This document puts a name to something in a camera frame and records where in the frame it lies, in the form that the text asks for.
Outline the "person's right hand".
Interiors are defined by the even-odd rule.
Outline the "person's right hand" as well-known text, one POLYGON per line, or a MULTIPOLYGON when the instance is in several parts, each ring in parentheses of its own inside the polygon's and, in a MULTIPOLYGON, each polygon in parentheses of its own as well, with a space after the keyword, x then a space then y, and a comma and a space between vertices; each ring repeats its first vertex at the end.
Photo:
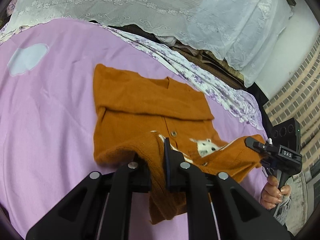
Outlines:
POLYGON ((279 181, 275 176, 268 176, 262 192, 260 204, 267 210, 275 208, 277 205, 283 204, 289 199, 291 194, 291 186, 284 185, 278 189, 279 181))

